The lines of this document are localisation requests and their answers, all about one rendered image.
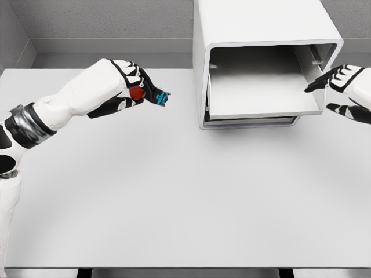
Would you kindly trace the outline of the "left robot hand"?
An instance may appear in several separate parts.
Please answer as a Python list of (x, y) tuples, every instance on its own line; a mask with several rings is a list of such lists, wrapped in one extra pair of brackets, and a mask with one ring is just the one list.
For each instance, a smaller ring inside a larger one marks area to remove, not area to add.
[(139, 105), (129, 89), (156, 87), (145, 70), (126, 60), (101, 59), (67, 84), (67, 101), (73, 115), (91, 119)]

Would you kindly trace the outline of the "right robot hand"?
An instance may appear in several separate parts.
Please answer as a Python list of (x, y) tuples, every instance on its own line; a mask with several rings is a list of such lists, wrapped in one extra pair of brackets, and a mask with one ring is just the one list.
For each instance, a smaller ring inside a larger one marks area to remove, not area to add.
[(350, 120), (371, 125), (371, 67), (343, 64), (316, 78), (304, 91), (332, 89), (354, 105), (328, 103), (326, 108)]

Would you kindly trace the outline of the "red and blue load switch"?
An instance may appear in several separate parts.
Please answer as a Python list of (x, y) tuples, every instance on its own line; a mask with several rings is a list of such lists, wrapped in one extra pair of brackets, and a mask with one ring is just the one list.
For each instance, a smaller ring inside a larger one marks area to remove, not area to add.
[(139, 86), (129, 89), (129, 93), (132, 99), (141, 100), (145, 99), (152, 104), (156, 104), (162, 107), (165, 107), (166, 102), (168, 101), (171, 93), (165, 92), (157, 87), (149, 87), (148, 92), (144, 91), (144, 88)]

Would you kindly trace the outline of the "white tabletop storage cabinet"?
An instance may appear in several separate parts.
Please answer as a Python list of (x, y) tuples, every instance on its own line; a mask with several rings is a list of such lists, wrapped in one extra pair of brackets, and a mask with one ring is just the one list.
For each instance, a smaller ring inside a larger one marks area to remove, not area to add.
[(308, 45), (321, 76), (343, 44), (321, 0), (195, 0), (192, 58), (200, 127), (222, 129), (204, 126), (212, 49)]

